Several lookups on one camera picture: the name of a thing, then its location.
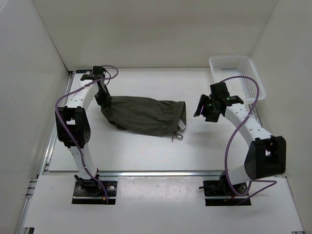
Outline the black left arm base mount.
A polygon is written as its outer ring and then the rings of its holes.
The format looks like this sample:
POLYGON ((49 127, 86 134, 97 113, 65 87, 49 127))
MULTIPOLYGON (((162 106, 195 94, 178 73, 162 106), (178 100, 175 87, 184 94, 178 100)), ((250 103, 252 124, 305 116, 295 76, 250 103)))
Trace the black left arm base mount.
POLYGON ((93 179, 82 179, 75 175, 75 186, 72 197, 72 204, 90 205, 115 205, 117 197, 117 181, 105 181, 101 183, 105 188, 93 179))

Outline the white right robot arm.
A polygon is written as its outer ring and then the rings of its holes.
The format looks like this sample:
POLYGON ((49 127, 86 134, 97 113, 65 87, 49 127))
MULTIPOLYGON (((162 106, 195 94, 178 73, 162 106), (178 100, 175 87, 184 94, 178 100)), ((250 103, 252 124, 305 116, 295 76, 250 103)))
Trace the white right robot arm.
POLYGON ((219 190, 232 194, 237 184, 261 178, 281 175, 286 171, 286 140, 265 130, 247 111, 239 96, 231 96, 226 83, 210 86, 211 94, 200 97, 195 117, 203 116, 206 122, 218 122, 225 117, 235 126, 249 149, 244 163, 234 169, 225 167, 225 179, 219 182, 219 190))

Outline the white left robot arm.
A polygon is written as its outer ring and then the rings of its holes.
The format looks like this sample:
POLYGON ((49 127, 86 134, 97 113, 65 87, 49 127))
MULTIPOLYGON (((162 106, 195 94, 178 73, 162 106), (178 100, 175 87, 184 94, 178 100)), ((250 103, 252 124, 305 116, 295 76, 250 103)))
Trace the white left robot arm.
POLYGON ((57 100, 55 110, 58 139, 74 158, 78 185, 91 195, 105 193, 106 189, 88 147, 91 128, 86 111, 92 99, 101 107, 111 105, 112 98, 105 83, 106 73, 103 66, 94 66, 90 74, 82 75, 77 90, 57 100))

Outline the olive green shorts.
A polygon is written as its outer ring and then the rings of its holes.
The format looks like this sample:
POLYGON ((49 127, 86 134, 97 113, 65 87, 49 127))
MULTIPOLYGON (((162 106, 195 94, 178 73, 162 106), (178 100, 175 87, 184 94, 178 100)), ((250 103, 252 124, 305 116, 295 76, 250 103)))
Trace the olive green shorts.
POLYGON ((187 125, 184 101, 113 96, 101 112, 115 128, 141 135, 183 140, 187 125))

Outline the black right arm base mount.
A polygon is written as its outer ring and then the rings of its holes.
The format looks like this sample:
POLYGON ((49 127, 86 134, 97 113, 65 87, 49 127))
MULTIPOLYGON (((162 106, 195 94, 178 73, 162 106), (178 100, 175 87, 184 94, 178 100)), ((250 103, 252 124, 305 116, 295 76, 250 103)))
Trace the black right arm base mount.
POLYGON ((206 207, 251 206, 251 200, 246 196, 237 196, 221 175, 218 180, 204 180, 199 189, 204 192, 206 207))

